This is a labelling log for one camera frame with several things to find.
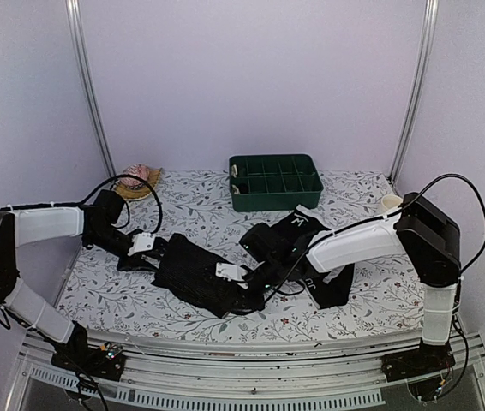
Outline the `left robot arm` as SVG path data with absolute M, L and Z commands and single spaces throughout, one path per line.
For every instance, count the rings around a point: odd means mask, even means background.
M 91 204 L 49 203 L 0 208 L 0 307 L 6 315 L 37 331 L 78 372 L 95 365 L 84 326 L 61 314 L 49 298 L 22 275 L 23 258 L 48 251 L 55 242 L 79 239 L 117 258 L 119 271 L 155 271 L 152 259 L 165 251 L 166 240 L 144 229 L 129 233 L 117 226 L 123 198 L 102 190 Z

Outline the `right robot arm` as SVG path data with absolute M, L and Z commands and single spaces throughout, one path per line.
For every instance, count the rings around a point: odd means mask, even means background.
M 401 205 L 342 229 L 328 229 L 300 205 L 274 225 L 256 224 L 239 244 L 258 264 L 245 276 L 251 290 L 301 281 L 341 305 L 349 300 L 356 264 L 406 256 L 424 287 L 422 336 L 417 348 L 384 356 L 382 371 L 394 380 L 454 366 L 449 337 L 461 276 L 460 229 L 420 194 L 406 194 Z

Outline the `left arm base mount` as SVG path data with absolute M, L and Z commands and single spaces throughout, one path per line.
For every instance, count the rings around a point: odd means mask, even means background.
M 121 380 L 125 363 L 123 353 L 111 354 L 108 349 L 92 348 L 86 344 L 81 347 L 58 346 L 51 358 L 55 367 L 115 382 Z

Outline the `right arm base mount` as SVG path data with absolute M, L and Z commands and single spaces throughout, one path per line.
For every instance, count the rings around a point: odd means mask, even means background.
M 420 341 L 417 348 L 382 356 L 380 369 L 393 382 L 449 370 L 455 363 L 449 342 L 429 345 Z

